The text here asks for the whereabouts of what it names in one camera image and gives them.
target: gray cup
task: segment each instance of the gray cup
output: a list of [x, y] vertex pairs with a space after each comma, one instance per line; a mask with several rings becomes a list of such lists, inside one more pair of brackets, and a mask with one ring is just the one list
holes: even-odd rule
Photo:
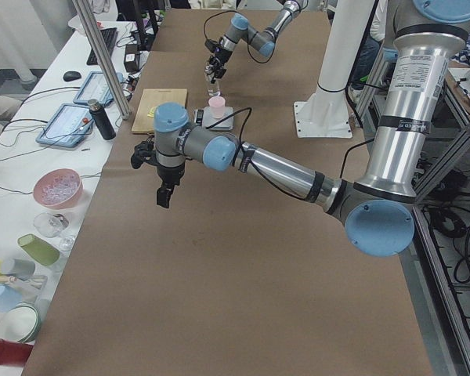
[[14, 276], [21, 280], [31, 278], [34, 273], [35, 264], [30, 260], [8, 258], [0, 264], [0, 273], [6, 276]]

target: stack of plates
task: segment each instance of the stack of plates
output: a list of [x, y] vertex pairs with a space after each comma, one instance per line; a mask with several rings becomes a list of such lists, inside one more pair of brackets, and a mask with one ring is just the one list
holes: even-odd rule
[[40, 330], [40, 317], [32, 305], [22, 304], [0, 319], [0, 338], [12, 342], [31, 342]]

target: blue cup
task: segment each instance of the blue cup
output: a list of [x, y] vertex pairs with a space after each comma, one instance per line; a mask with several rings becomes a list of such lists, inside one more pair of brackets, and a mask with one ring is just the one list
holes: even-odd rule
[[0, 284], [0, 312], [8, 312], [23, 300], [17, 290], [6, 284]]

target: black thermos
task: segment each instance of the black thermos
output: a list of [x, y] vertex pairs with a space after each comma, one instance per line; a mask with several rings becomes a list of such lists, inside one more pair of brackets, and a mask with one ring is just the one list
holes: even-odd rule
[[101, 103], [99, 103], [97, 99], [89, 99], [87, 104], [89, 105], [89, 113], [92, 115], [92, 119], [94, 119], [94, 123], [96, 123], [99, 132], [101, 132], [101, 136], [104, 139], [113, 139], [116, 133], [113, 130], [113, 126], [110, 123], [110, 119], [108, 119], [104, 107], [101, 106]]

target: black mouse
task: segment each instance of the black mouse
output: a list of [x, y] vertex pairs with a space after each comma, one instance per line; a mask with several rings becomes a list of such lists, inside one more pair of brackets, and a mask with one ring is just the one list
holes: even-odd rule
[[75, 70], [69, 70], [68, 72], [66, 72], [64, 75], [63, 75], [63, 80], [65, 82], [70, 82], [70, 81], [74, 81], [74, 80], [78, 80], [79, 78], [81, 78], [81, 74], [80, 72], [77, 72]]

